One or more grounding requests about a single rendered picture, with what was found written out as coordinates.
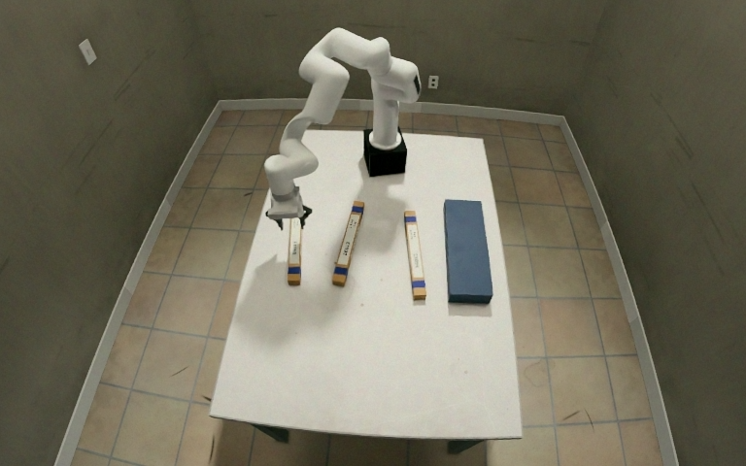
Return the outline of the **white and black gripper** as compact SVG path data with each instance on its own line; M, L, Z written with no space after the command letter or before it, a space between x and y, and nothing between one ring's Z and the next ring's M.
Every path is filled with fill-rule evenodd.
M296 194L291 199L293 199L292 206L298 207L298 211L299 211L298 218L300 219L301 229L304 229L304 226L306 226L305 219L313 212L313 209L303 205L304 203L303 203L303 200L302 200L302 197L299 191L296 191ZM273 208L274 200L275 199L272 197L272 194L270 192L271 208ZM303 215L303 211L305 211L304 215ZM284 230L284 223L282 219L272 219L272 220L278 223L278 226L281 228L281 231Z

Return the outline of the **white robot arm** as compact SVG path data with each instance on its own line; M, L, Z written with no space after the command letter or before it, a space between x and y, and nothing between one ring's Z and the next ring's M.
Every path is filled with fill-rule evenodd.
M300 190L300 186L296 186L293 179L310 175L319 167L318 158L302 143L302 138L312 123L328 124L332 121L348 84L348 71L331 60L333 56L356 68L368 69L372 78L374 114L370 144L379 150L392 150L399 146L398 101L412 104L420 97L418 68L412 62L390 56L386 39L372 41L375 43L336 28L319 41L301 62L299 75L313 87L303 112L295 116L284 131L280 154L269 157L264 164L275 199L273 208L268 209L269 220L298 218L298 207L292 206L291 198Z

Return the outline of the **tan welding electrode pack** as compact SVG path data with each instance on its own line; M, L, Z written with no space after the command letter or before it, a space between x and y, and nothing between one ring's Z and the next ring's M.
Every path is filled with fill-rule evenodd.
M364 202L354 201L347 224L346 232L339 252L332 277L332 284L345 286L348 276L358 230L364 211ZM359 224L359 225L358 225Z
M406 221L406 222L405 222ZM417 224L416 211L404 211L407 247L409 254L412 291L414 300L425 299L424 267Z
M289 237L288 285L301 285L302 234L300 219L292 218Z

